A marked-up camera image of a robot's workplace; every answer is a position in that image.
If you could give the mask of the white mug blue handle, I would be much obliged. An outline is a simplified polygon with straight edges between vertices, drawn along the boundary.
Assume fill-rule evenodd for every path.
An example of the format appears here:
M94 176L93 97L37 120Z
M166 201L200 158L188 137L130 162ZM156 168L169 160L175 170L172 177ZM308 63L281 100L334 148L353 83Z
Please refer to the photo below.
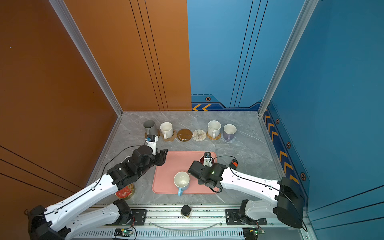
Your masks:
M178 172L174 176L174 184L178 188L178 196L180 197L190 185L190 175L187 172Z

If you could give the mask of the brown coaster with scratches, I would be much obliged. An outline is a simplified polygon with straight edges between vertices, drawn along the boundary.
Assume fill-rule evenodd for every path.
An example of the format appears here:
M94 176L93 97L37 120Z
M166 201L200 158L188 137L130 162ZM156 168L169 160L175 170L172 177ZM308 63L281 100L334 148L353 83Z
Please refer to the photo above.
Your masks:
M189 129L181 129L177 133L177 138L181 142L187 142L193 137L193 133Z

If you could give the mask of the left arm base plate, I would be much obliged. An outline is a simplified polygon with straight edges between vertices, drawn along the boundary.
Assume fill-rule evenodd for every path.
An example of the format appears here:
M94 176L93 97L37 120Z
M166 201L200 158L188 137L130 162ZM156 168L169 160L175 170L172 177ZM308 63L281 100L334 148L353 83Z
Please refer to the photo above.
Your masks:
M117 221L113 223L115 226L143 226L147 217L147 210L136 209L121 214Z

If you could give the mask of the grey-blue knitted round coaster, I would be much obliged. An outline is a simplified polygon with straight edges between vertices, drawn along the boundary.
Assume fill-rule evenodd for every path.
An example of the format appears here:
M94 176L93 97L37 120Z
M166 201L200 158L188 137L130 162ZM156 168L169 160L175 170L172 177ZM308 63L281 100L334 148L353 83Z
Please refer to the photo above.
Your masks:
M234 136L232 139L230 140L226 140L223 136L221 136L221 140L224 141L225 143L233 143L235 140L236 140L236 136Z

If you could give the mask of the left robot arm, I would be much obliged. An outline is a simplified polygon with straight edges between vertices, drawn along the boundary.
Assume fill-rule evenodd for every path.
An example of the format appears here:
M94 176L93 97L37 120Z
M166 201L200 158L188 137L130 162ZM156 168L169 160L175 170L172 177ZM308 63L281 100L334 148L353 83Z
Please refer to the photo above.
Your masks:
M151 167L166 162L168 150L138 146L131 156L113 166L96 182L54 205L33 208L28 213L28 233L32 240L70 240L77 235L108 224L131 224L134 216L122 199L97 211L84 211L98 201L135 183Z

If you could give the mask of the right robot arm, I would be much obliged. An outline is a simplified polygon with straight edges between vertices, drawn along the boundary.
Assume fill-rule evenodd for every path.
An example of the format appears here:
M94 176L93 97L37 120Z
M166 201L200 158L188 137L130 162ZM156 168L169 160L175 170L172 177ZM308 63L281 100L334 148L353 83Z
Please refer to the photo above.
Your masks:
M261 225L258 220L277 218L281 223L296 229L306 229L303 221L304 197L298 184L286 177L266 180L236 171L238 161L233 159L227 167L214 163L211 167L194 161L188 173L212 191L236 190L259 198L243 200L238 211L242 224Z

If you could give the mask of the grey mug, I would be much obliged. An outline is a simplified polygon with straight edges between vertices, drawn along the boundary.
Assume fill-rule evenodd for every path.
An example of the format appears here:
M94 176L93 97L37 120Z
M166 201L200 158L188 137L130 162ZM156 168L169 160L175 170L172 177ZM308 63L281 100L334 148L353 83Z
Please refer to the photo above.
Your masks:
M147 120L144 122L143 126L145 128L145 133L147 133L148 135L157 135L158 128L156 126L155 121Z

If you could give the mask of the cork paw-shaped coaster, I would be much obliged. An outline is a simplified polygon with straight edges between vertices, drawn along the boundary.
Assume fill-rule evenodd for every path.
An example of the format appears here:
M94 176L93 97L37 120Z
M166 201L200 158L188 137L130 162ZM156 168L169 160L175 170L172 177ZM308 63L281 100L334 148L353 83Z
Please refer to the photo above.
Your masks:
M173 134L172 134L172 136L171 136L170 138L167 138L167 139L164 138L164 135L163 135L163 134L161 134L161 136L162 136L162 138L163 138L163 140L164 140L165 142L173 142L173 141L177 138L177 131L176 131L176 130L173 130Z

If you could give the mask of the white embroidered round coaster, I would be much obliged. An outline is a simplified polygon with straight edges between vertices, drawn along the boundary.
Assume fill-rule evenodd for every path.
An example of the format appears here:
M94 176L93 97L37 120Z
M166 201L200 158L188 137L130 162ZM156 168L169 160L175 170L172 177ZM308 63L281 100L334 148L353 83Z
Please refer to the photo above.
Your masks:
M205 140L207 137L207 134L204 130L195 130L193 132L193 139L197 142L201 142Z

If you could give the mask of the plain brown round coaster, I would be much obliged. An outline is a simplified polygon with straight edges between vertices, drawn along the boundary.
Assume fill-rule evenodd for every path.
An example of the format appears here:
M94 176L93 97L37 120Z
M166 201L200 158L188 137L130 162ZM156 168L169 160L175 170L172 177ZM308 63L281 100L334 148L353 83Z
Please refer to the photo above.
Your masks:
M158 137L160 137L160 135L161 135L161 131L160 131L160 130L158 130L158 132L157 132L157 136L158 136Z

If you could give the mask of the woven rattan round coaster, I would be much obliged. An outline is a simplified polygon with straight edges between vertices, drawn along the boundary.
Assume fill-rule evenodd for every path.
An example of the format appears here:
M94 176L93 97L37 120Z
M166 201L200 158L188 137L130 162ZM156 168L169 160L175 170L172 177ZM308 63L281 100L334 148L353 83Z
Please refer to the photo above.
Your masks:
M218 134L215 138L213 138L212 136L210 136L208 133L207 133L207 138L212 140L212 141L217 141L221 138L221 135L222 134Z

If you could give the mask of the purple mug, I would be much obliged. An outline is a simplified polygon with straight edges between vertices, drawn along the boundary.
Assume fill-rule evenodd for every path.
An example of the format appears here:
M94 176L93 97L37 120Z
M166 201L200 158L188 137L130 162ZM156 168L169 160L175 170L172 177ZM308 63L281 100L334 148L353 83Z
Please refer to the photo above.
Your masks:
M230 140L232 139L234 136L236 136L236 132L237 132L237 128L236 126L232 125L232 124L227 124L224 126L223 128L223 137L226 139L226 140Z

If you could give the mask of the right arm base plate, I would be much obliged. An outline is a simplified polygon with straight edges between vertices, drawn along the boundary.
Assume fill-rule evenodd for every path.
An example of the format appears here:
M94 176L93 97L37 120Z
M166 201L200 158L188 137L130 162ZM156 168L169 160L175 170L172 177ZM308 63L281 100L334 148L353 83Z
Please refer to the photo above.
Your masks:
M246 216L244 213L239 213L239 209L226 209L226 223L229 226L234 225L248 225L248 226L266 226L268 224L266 218L253 220Z

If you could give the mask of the red mug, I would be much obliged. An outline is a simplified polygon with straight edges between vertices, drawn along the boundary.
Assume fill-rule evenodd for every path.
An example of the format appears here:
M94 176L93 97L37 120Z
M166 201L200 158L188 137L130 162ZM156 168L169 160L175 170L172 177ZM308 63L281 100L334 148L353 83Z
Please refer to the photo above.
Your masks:
M204 165L204 162L205 162L205 157L201 157L200 163ZM212 157L210 157L208 166L211 167L214 163L215 163L215 160Z

